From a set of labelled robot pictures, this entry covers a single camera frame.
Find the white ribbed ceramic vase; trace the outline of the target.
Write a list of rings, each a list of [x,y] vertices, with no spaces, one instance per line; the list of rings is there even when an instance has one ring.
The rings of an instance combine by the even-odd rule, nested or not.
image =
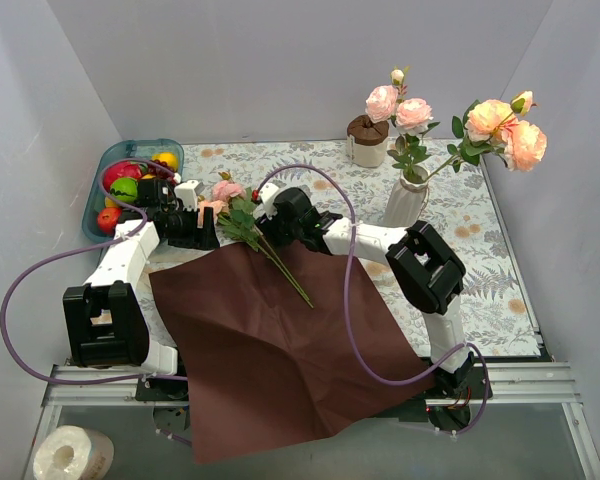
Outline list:
[[[382,224],[386,227],[410,227],[420,217],[430,193],[427,178],[429,171],[421,166],[414,167],[416,182],[404,173],[394,184],[389,196]]]

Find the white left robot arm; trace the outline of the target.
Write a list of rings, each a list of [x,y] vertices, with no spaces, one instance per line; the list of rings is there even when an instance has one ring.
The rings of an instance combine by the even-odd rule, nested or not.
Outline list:
[[[63,308],[77,366],[126,366],[160,374],[158,387],[173,400],[191,392],[193,377],[178,366],[176,348],[150,338],[136,287],[150,255],[163,241],[202,251],[219,247],[214,210],[198,205],[198,189],[195,180],[175,186],[165,179],[143,180],[139,210],[125,209],[116,220],[116,243],[83,285],[65,291]]]

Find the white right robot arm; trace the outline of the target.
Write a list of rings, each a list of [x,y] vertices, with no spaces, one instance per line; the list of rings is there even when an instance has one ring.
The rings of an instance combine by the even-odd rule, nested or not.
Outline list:
[[[382,227],[357,222],[354,212],[349,217],[320,213],[301,189],[281,189],[272,183],[254,191],[251,200],[264,209],[256,226],[275,246],[298,241],[312,252],[347,257],[345,325],[354,355],[366,373],[389,386],[414,384],[432,374],[434,389],[449,398],[466,389],[474,362],[459,312],[466,268],[434,227],[424,221],[408,228]],[[350,318],[354,258],[388,266],[409,304],[422,314],[432,361],[424,372],[406,380],[388,380],[364,361]]]

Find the peach rose stem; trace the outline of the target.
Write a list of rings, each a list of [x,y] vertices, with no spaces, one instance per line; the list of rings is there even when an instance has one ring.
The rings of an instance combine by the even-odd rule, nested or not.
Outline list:
[[[531,90],[508,102],[474,102],[461,118],[452,118],[451,130],[458,142],[447,146],[449,158],[430,175],[447,167],[459,172],[465,164],[477,166],[485,155],[498,157],[510,171],[531,171],[544,158],[548,146],[546,134],[525,119],[536,106]]]

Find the brown topped white jar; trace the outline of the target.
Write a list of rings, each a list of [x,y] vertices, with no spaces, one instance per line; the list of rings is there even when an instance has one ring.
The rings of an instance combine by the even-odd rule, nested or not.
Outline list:
[[[350,160],[364,168],[379,167],[386,156],[389,123],[373,123],[366,114],[354,118],[346,130],[346,152]]]

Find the purple toy grapes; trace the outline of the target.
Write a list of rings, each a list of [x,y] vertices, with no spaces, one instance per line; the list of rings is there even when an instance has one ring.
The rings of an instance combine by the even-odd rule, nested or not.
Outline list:
[[[167,164],[148,161],[145,163],[145,165],[146,172],[141,177],[141,180],[158,178],[167,180],[172,185],[178,185],[182,181],[181,175]]]

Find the floral patterned table mat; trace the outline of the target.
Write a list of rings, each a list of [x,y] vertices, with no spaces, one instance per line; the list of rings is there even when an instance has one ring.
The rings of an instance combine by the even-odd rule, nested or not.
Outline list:
[[[208,196],[221,172],[254,187],[272,170],[285,166],[277,185],[297,186],[322,210],[347,214],[333,187],[351,200],[359,220],[380,225],[399,178],[391,159],[377,168],[351,162],[342,140],[180,146],[175,141],[123,141],[110,147],[102,164],[128,157],[150,158],[170,151],[179,158],[185,180],[197,180]],[[509,251],[488,182],[479,167],[459,173],[441,170],[430,183],[421,214],[464,263],[467,273],[461,314],[467,339],[488,357],[539,357],[542,340]]]

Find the red wrapping paper sheet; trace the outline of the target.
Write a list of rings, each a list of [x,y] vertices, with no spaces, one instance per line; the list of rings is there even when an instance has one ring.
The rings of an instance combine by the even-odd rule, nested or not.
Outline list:
[[[389,386],[362,368],[345,325],[345,257],[300,244],[281,256],[313,308],[242,244],[149,277],[184,362],[200,464],[331,437],[434,384],[427,375]],[[350,309],[356,345],[376,374],[406,380],[426,370],[357,261]]]

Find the red toy apple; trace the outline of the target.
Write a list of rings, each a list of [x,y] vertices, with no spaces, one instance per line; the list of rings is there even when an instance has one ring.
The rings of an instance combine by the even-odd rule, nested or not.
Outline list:
[[[113,235],[122,212],[123,210],[118,207],[104,208],[97,216],[97,226],[99,230],[105,235]]]

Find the yellow toy lemon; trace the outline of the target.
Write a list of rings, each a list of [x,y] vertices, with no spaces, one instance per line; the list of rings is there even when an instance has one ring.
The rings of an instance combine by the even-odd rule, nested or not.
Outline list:
[[[176,172],[180,165],[178,156],[173,152],[169,151],[154,154],[152,156],[152,161],[165,168],[168,168],[170,171],[173,172]]]

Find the green toy watermelon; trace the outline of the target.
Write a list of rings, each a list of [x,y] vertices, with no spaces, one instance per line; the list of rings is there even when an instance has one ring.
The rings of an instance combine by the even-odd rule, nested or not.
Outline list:
[[[116,201],[133,205],[138,196],[138,181],[131,177],[118,178],[111,184],[109,193]]]

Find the red toy dragon fruit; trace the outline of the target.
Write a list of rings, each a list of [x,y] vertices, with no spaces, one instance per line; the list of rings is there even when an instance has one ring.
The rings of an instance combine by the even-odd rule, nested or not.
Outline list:
[[[104,189],[109,192],[111,185],[119,178],[140,179],[146,174],[146,168],[137,162],[124,161],[111,165],[104,173],[102,184]]]

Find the white tissue paper roll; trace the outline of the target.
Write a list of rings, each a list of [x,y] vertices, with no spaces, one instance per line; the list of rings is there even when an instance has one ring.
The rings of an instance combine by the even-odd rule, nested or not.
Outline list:
[[[56,428],[34,455],[35,479],[99,480],[109,471],[114,445],[101,432],[72,425]]]

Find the pink rose stem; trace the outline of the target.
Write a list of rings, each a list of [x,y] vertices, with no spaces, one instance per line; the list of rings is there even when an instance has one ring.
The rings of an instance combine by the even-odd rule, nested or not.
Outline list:
[[[365,101],[365,113],[373,125],[388,122],[397,132],[395,146],[387,151],[393,167],[413,184],[424,184],[429,175],[416,168],[430,157],[424,136],[438,125],[429,103],[419,97],[408,98],[406,77],[409,66],[394,68],[388,85],[375,87]]]
[[[213,209],[214,222],[221,227],[225,236],[235,242],[245,243],[255,252],[263,253],[306,304],[313,308],[308,294],[256,226],[256,204],[252,201],[254,191],[237,183],[228,171],[220,172],[219,176],[221,180],[212,187],[210,198],[205,200],[202,196],[198,197],[199,205],[202,209]]]

